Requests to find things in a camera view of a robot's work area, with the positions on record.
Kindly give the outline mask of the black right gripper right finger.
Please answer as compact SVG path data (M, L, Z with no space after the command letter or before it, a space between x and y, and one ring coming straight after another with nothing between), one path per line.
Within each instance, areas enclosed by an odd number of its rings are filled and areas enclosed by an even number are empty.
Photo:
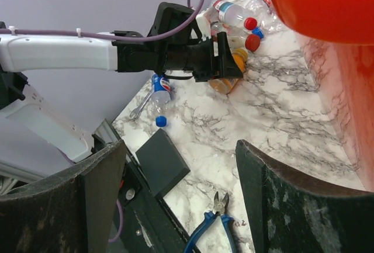
M373 193L322 181L245 140L236 161L256 252L373 252Z

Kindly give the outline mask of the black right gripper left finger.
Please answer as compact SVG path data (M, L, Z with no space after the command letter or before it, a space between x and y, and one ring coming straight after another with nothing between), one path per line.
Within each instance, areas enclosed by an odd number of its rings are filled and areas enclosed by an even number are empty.
M119 140L1 196L1 252L105 252L125 161Z

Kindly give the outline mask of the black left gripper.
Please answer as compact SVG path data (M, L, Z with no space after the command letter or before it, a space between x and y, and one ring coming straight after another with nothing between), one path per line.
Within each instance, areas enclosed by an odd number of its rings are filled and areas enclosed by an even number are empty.
M219 78L242 78L243 67L237 64L235 56L244 58L244 49L231 51L227 35L216 36L218 54L214 53L214 40L207 39L197 45L170 47L166 55L167 71L185 71L192 74L195 82L207 82Z

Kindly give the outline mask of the small orange juice bottle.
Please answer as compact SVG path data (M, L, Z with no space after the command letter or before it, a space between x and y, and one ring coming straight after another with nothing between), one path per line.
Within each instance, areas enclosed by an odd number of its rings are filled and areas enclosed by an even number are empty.
M229 94L240 79L237 76L234 76L234 74L238 74L238 70L240 70L243 74L246 69L248 59L248 52L246 51L246 49L235 48L231 52L231 55L234 62L236 63L236 67L229 68L224 74L224 78L213 79L209 81L209 85L220 94Z

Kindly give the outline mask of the red cap clear bottle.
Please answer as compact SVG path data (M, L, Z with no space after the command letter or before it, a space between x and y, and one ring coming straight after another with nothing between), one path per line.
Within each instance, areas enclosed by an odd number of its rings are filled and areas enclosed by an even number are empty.
M246 48L248 51L255 52L261 44L261 39L258 35L245 32L243 29L237 27L230 27L220 22L213 22L210 30L214 40L217 40L218 33L225 32L230 48Z

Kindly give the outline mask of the clear bottle blue label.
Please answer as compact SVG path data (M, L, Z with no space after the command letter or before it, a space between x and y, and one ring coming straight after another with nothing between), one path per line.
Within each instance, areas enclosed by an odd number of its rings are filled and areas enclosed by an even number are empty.
M251 32L263 39L264 37L284 31L285 25L275 14L263 13L257 18L257 27Z

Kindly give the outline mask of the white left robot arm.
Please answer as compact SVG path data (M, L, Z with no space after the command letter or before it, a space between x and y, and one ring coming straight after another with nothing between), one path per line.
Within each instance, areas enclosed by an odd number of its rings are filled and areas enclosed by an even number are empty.
M28 83L25 71L186 71L196 82L241 78L226 34L213 41L208 31L195 10L167 2L158 6L145 37L130 31L88 34L2 27L1 116L23 124L70 160L84 160L96 151L97 138L59 116Z

